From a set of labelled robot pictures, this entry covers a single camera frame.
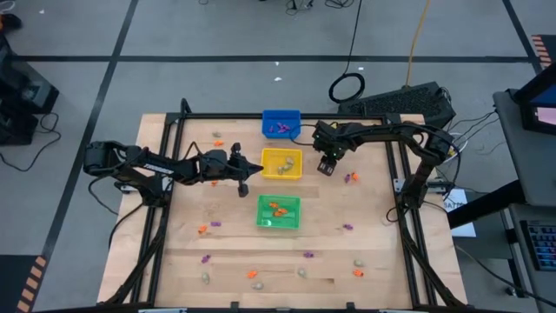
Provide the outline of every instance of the small toy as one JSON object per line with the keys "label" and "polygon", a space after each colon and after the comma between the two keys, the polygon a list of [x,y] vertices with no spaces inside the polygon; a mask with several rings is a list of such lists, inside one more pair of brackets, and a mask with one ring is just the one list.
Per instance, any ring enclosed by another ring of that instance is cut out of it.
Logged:
{"label": "small toy", "polygon": [[201,275],[201,279],[204,283],[209,284],[210,283],[210,276],[208,273],[202,273]]}
{"label": "small toy", "polygon": [[297,275],[299,275],[300,277],[305,278],[305,277],[307,277],[307,272],[304,269],[299,268],[297,270]]}
{"label": "small toy", "polygon": [[251,285],[251,288],[253,288],[254,290],[261,290],[264,287],[264,285],[262,283],[254,283]]}
{"label": "small toy", "polygon": [[210,259],[210,255],[203,256],[201,259],[201,263],[205,264],[206,262],[209,261],[209,259]]}
{"label": "small toy", "polygon": [[199,235],[201,235],[205,231],[207,231],[207,225],[199,226]]}

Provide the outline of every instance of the orange object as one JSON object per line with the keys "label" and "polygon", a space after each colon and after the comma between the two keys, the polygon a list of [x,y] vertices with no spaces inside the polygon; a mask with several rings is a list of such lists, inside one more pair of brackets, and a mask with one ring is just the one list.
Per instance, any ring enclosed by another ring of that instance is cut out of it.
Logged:
{"label": "orange object", "polygon": [[207,225],[199,226],[199,235],[201,235],[205,231],[207,231]]}

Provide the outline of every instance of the wooden table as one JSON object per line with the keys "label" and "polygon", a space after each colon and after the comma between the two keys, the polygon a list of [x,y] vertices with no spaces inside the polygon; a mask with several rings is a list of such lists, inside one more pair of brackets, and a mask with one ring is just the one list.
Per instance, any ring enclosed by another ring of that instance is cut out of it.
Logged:
{"label": "wooden table", "polygon": [[[422,122],[422,116],[403,119]],[[164,115],[143,116],[136,144],[158,151],[163,121]],[[261,134],[260,120],[188,119],[180,157],[191,141],[196,141],[202,151],[214,149],[213,131],[222,133],[226,151],[232,143],[240,142],[242,154],[252,163],[260,163],[264,147],[302,149],[303,177],[288,181],[254,175],[247,181],[249,194],[244,198],[237,196],[237,182],[233,181],[220,181],[215,187],[210,183],[176,185],[156,306],[226,308],[230,302],[239,301],[242,308],[342,309],[346,302],[354,302],[359,309],[411,308],[398,226],[385,218],[394,207],[394,197],[384,143],[367,143],[356,153],[348,152],[334,174],[327,177],[316,170],[321,155],[312,147],[266,139]],[[303,128],[297,140],[311,143],[312,131]],[[420,159],[410,153],[409,160],[416,169]],[[397,164],[403,176],[399,158]],[[359,174],[359,182],[344,183],[343,177],[352,171]],[[256,227],[260,194],[301,197],[301,228]],[[428,195],[427,200],[443,205],[437,195]],[[124,195],[120,216],[140,201],[137,194]],[[146,212],[139,210],[116,232],[99,301],[110,297],[136,265]],[[446,286],[466,302],[446,214],[427,204],[420,214],[431,265]],[[211,221],[220,221],[222,226],[209,227],[205,235],[199,236],[199,225]],[[344,223],[351,223],[354,229],[344,230]],[[305,251],[312,251],[314,258],[305,258]],[[201,263],[207,254],[212,256],[210,261]],[[354,259],[366,264],[364,277],[352,273]],[[296,274],[299,268],[307,272],[307,278]],[[415,268],[420,301],[426,303],[422,273],[416,264]],[[251,270],[259,273],[255,279],[247,278]],[[202,272],[209,273],[210,284],[203,283]],[[150,266],[145,270],[141,299],[146,299],[149,277]],[[255,282],[264,283],[264,289],[253,290]]]}

